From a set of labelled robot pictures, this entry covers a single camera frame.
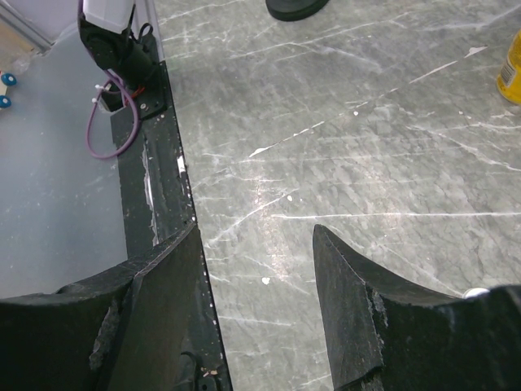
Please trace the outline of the yellow juice bottle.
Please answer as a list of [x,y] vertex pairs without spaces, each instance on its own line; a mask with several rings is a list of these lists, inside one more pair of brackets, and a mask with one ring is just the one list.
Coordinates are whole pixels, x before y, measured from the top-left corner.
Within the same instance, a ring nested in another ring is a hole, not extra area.
[[520,50],[521,37],[518,31],[506,55],[506,59],[497,76],[497,89],[500,94],[509,102],[520,105],[521,86],[520,86]]

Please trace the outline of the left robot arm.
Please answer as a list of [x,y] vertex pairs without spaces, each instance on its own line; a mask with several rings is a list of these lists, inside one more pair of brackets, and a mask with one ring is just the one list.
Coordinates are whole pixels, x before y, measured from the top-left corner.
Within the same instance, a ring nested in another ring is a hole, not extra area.
[[153,27],[134,32],[135,1],[79,1],[80,39],[103,71],[117,75],[131,90],[146,85],[159,67]]

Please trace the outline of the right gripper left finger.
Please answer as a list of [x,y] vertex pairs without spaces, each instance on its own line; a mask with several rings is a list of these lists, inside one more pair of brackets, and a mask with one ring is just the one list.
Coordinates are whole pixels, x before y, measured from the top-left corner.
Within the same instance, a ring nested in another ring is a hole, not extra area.
[[198,265],[190,224],[57,292],[2,300],[2,389],[172,389]]

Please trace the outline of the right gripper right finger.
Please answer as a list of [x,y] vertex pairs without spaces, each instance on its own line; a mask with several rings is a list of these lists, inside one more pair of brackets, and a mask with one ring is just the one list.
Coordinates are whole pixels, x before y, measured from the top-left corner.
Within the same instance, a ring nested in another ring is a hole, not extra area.
[[335,389],[519,389],[519,286],[467,299],[436,292],[322,225],[313,257]]

